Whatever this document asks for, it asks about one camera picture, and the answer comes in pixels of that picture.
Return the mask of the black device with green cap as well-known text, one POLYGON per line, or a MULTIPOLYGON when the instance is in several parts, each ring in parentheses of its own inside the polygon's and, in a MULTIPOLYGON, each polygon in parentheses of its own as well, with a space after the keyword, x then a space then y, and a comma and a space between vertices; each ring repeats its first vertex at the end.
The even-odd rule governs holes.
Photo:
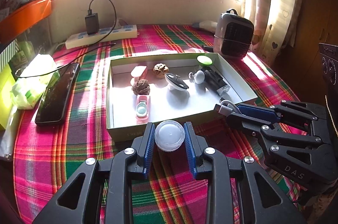
POLYGON ((211 58, 208 56, 200 55, 197 58, 199 65, 201 67, 201 71, 204 74, 204 81, 208 84, 208 86, 220 97, 227 94, 230 90, 230 86, 225 82, 224 78, 214 71, 211 66, 213 64, 211 58))

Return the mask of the orange box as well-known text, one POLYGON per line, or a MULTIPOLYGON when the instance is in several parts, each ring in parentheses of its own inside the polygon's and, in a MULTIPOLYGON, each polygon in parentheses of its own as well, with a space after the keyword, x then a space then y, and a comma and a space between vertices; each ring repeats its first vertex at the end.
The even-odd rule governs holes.
POLYGON ((25 30, 52 13, 52 0, 32 1, 7 16, 0 23, 1 44, 11 42, 25 30))

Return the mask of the white cardboard box tray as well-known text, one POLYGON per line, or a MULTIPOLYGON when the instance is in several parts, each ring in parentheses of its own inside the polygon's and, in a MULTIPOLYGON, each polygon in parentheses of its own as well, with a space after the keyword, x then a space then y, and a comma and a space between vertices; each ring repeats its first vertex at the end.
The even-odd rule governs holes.
POLYGON ((228 61, 217 53, 209 53, 211 69, 220 75, 229 90, 220 96, 205 82, 197 84, 188 77, 201 69, 197 53, 158 54, 120 58, 110 61, 106 89, 106 127, 115 142, 132 140, 143 134, 147 122, 158 124, 164 120, 180 123, 191 121, 202 124, 216 118, 214 107, 221 100, 234 104, 253 104, 257 95, 228 61), (165 64, 169 71, 179 76, 187 90, 170 87, 165 79, 155 76, 156 64, 165 64), (150 106, 147 121, 136 117, 137 96, 132 90, 132 70, 147 67, 146 79, 150 85, 150 106))

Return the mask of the pink case with teal insert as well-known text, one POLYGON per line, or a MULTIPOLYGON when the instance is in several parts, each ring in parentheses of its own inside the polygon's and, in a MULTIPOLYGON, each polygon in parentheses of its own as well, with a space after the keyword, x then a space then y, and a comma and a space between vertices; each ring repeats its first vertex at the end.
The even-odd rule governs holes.
POLYGON ((136 117, 139 120, 147 120, 150 113, 150 96, 137 95, 136 117))

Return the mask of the black smartphone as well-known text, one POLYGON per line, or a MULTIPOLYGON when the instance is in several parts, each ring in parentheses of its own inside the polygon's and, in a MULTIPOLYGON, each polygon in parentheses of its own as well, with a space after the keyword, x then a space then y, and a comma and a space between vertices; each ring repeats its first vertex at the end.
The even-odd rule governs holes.
POLYGON ((58 125, 64 122, 72 87, 80 71, 79 63, 72 63, 59 70, 57 79, 52 79, 43 93, 35 124, 58 125))

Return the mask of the clear round lidded jar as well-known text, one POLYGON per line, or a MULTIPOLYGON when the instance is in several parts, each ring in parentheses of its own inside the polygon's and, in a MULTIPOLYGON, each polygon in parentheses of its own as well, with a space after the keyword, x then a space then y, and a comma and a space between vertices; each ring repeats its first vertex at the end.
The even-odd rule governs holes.
POLYGON ((156 126, 155 142, 160 150, 164 152, 176 151, 184 140, 184 128, 177 121, 165 120, 156 126))

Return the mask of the small grey black heater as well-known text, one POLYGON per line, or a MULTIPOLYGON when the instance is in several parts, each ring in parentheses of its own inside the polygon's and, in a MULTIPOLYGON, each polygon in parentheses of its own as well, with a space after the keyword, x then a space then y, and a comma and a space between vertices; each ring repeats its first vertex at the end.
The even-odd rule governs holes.
POLYGON ((253 23, 235 9, 222 13, 214 33, 213 52, 224 57, 243 59, 252 43, 253 23))

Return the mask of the black charger adapter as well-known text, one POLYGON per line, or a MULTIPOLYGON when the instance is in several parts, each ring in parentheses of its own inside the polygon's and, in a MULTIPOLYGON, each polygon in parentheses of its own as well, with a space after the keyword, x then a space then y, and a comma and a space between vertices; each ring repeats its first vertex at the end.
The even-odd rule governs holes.
POLYGON ((96 34, 99 31, 98 14, 93 13, 91 9, 88 9, 88 14, 85 17, 85 26, 88 35, 96 34))

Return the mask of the brown walnut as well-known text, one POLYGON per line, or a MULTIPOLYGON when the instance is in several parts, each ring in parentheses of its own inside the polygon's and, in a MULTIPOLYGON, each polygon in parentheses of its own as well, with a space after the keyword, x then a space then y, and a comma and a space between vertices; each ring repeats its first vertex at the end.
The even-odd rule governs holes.
POLYGON ((163 79, 169 72, 169 68, 166 64, 158 63, 154 66, 153 72, 156 78, 163 79))
POLYGON ((150 94, 150 85, 147 79, 137 80, 133 87, 132 91, 135 95, 149 95, 150 94))

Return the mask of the white round black-faced gadget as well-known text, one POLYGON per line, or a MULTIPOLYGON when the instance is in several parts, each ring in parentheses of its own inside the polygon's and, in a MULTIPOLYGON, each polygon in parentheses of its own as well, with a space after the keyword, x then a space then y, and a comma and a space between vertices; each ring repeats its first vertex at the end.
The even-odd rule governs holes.
POLYGON ((186 91, 189 88, 189 86, 181 79, 181 77, 176 74, 166 73, 164 78, 170 91, 186 91))

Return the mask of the yellow green box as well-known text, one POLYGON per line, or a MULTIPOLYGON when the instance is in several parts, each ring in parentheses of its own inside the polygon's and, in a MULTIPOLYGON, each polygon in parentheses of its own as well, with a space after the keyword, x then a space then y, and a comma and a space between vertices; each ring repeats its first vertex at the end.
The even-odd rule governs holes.
POLYGON ((10 92, 15 84, 9 64, 2 70, 0 79, 0 128, 4 131, 13 107, 10 92))

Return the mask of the white green tissue pack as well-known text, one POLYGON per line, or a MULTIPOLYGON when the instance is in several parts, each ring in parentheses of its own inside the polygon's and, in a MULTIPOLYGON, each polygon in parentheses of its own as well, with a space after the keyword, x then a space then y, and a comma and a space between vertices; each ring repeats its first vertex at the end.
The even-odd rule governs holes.
POLYGON ((17 109, 33 109, 49 83, 55 83, 59 77, 57 65, 49 54, 37 54, 22 71, 10 91, 11 101, 17 109))

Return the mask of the white power strip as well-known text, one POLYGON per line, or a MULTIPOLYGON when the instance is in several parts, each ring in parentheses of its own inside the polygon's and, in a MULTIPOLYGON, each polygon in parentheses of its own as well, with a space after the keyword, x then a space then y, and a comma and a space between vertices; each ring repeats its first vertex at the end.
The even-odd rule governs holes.
POLYGON ((91 45, 97 42, 116 41, 126 38, 136 38, 138 28, 136 25, 125 25, 119 29, 111 30, 110 27, 100 29, 98 33, 88 35, 87 32, 71 35, 66 41, 66 49, 78 48, 81 46, 91 45))

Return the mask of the pink oblong case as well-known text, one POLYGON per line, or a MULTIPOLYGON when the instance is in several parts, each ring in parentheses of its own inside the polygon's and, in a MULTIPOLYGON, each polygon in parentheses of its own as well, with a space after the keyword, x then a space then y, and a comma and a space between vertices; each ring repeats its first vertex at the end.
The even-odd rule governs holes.
POLYGON ((144 79, 147 75, 147 66, 145 65, 139 65, 133 68, 133 70, 131 71, 131 80, 130 80, 130 84, 132 86, 135 85, 136 82, 138 82, 141 79, 144 79))

